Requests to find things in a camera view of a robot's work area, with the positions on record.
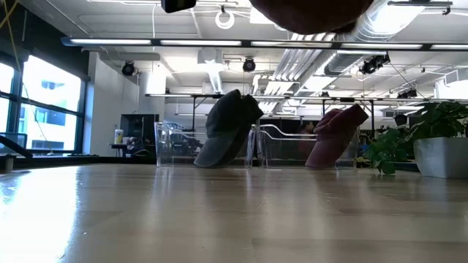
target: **track light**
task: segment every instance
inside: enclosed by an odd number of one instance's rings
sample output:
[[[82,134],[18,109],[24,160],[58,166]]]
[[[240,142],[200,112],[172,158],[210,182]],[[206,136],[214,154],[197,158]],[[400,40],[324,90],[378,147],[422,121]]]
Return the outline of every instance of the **track light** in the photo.
[[[122,74],[124,76],[133,76],[135,74],[135,63],[133,61],[127,61],[125,62],[124,67],[122,68]]]
[[[255,70],[255,61],[253,58],[246,58],[246,61],[244,62],[244,66],[242,69],[244,72],[253,72]]]
[[[385,56],[373,56],[371,60],[364,61],[364,65],[359,69],[359,71],[364,75],[373,74],[387,63],[390,63],[390,57],[388,54]]]

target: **table surface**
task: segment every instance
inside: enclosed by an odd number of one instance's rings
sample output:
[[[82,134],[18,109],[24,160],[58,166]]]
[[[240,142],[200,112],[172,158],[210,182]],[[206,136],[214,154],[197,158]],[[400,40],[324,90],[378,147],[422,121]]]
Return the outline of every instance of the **table surface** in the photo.
[[[0,178],[0,262],[467,262],[468,181],[100,164]]]

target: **white wall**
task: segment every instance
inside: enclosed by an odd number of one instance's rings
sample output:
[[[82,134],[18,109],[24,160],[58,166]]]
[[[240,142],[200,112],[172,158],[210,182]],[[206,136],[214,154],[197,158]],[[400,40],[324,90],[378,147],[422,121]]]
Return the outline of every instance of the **white wall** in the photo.
[[[115,156],[109,146],[120,128],[122,114],[159,114],[164,117],[164,99],[144,97],[140,87],[104,63],[95,52],[89,57],[83,152]]]

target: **security camera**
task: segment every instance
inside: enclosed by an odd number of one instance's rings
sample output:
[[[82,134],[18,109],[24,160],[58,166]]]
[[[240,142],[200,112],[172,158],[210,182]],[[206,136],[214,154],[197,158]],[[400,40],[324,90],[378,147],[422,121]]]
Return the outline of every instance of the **security camera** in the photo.
[[[255,70],[255,62],[253,58],[246,58],[246,61],[244,62],[244,66],[242,69],[245,72],[253,72]]]
[[[161,6],[166,13],[178,12],[193,8],[197,4],[197,0],[162,0]]]
[[[135,63],[133,61],[125,62],[124,67],[122,68],[122,74],[124,76],[130,77],[135,74]]]

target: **clear plastic container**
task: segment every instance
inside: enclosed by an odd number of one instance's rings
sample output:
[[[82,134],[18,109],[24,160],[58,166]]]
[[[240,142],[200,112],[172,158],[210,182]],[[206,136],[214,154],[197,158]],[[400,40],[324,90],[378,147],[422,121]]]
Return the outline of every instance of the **clear plastic container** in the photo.
[[[203,144],[208,139],[205,132],[181,131],[166,123],[155,123],[156,158],[158,167],[195,166]],[[225,167],[251,168],[254,158],[256,129],[253,126],[249,137],[238,155]]]
[[[317,143],[315,134],[286,134],[278,127],[266,124],[257,128],[257,152],[262,167],[306,169],[306,161]],[[351,143],[335,162],[332,169],[356,168],[358,137],[356,131]]]

